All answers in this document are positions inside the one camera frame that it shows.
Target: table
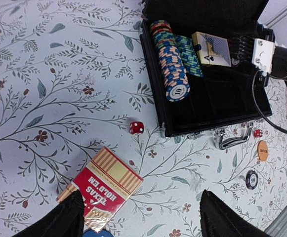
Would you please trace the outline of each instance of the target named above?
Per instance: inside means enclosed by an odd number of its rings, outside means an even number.
[[[107,229],[114,236],[200,236],[199,202],[213,191],[264,230],[287,205],[287,136],[263,121],[261,139],[220,151],[213,131],[161,138],[140,45],[138,0],[0,0],[0,237],[56,206],[56,197],[103,146],[143,178]],[[287,91],[266,88],[287,128]],[[145,124],[142,135],[129,121]],[[244,124],[227,136],[245,132]],[[259,184],[245,185],[254,169]]]

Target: tablecloth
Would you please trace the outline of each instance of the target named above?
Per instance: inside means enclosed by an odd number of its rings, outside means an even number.
[[[116,237],[200,236],[199,202],[213,191],[264,230],[287,205],[287,136],[225,151],[213,131],[162,138],[139,40],[138,0],[0,0],[0,237],[36,222],[103,146],[144,178],[109,222]],[[287,128],[287,91],[271,80],[271,119]],[[132,136],[129,122],[145,132]],[[227,127],[240,136],[245,124]],[[257,144],[267,142],[266,162]],[[258,186],[245,185],[249,170]]]

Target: black case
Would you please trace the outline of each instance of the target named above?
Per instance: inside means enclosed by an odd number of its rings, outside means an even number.
[[[257,19],[267,0],[145,0],[140,36],[160,126],[166,137],[199,132],[261,118],[250,93],[253,65],[230,68],[203,67],[204,77],[188,75],[188,97],[170,102],[165,97],[150,25],[156,20],[170,23],[173,33],[191,37],[196,31],[225,38],[247,35],[265,38]],[[263,86],[255,96],[262,112],[272,115]]]

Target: silver handle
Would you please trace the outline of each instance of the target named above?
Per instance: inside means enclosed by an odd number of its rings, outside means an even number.
[[[230,147],[234,147],[236,145],[242,144],[244,142],[247,142],[250,139],[250,136],[252,134],[253,130],[253,123],[247,124],[247,130],[244,137],[236,137],[236,138],[229,138],[225,141],[223,141],[224,135],[226,135],[225,129],[221,129],[216,131],[216,148],[219,148],[221,150],[228,149]]]

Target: red dice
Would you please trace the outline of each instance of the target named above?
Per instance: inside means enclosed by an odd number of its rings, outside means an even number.
[[[142,122],[132,122],[129,131],[131,134],[141,134],[144,131],[144,125]]]
[[[254,137],[262,137],[262,136],[263,136],[262,130],[258,129],[254,131]]]

